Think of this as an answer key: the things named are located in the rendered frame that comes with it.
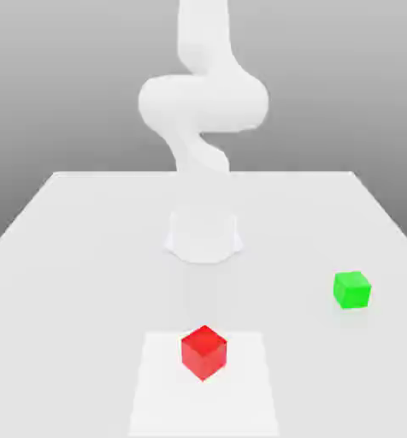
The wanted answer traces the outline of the small red cube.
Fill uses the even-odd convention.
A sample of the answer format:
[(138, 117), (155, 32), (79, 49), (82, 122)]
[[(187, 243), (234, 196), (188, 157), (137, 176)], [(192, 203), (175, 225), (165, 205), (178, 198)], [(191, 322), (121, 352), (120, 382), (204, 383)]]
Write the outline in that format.
[(182, 364), (201, 381), (227, 363), (227, 340), (204, 325), (181, 339)]

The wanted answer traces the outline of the small green cube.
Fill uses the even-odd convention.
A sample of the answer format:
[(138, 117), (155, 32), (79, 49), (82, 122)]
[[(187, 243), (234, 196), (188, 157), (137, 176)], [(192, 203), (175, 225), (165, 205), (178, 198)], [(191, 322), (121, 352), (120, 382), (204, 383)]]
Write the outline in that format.
[(371, 284), (361, 271), (336, 273), (333, 281), (333, 296), (342, 309), (367, 307)]

